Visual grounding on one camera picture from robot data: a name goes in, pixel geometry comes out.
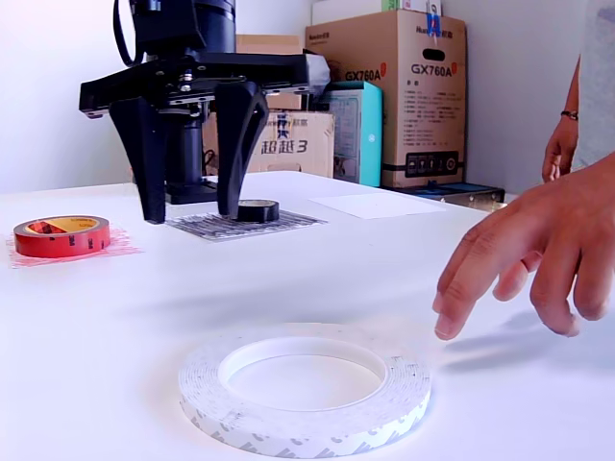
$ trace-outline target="table surface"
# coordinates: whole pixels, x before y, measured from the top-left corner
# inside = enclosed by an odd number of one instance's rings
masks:
[[[94,214],[144,251],[26,269],[0,256],[0,459],[264,459],[192,426],[177,373],[212,331],[284,322],[367,327],[430,360],[433,398],[421,426],[357,459],[609,459],[612,318],[559,338],[525,291],[506,305],[485,297],[457,340],[439,342],[437,277],[483,215],[447,206],[361,220],[309,200],[372,191],[298,173],[250,175],[245,197],[329,224],[225,243],[144,223],[131,184],[0,196],[5,235],[30,219]]]

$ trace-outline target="bracelet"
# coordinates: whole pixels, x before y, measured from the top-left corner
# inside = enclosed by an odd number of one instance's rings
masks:
[[[576,122],[578,122],[578,111],[576,110],[564,110],[563,112],[561,112],[561,116],[566,116],[571,120],[575,120]]]

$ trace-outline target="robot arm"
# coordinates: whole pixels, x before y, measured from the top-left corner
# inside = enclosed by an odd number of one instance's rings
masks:
[[[268,117],[265,95],[319,89],[322,69],[329,71],[324,59],[236,54],[234,0],[131,0],[131,60],[117,0],[114,7],[116,41],[129,68],[82,84],[80,110],[90,118],[110,114],[147,221],[163,223],[167,201],[217,200],[220,214],[236,217],[250,156]],[[144,54],[148,59],[141,63]],[[212,100],[220,137],[217,186],[202,173],[202,127]]]

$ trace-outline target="black tape roll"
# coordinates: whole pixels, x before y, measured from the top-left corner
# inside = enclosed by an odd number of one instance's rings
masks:
[[[272,223],[280,219],[280,204],[273,200],[241,200],[237,221],[241,223]]]

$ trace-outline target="hand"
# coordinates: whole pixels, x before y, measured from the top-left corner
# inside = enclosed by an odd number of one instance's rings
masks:
[[[542,167],[544,182],[552,182],[570,173],[578,143],[578,121],[563,115],[553,132]]]
[[[606,312],[615,268],[615,154],[532,189],[471,229],[438,283],[436,334],[455,338],[497,276],[494,296],[510,301],[538,270],[530,300],[555,333],[576,336],[578,319]]]

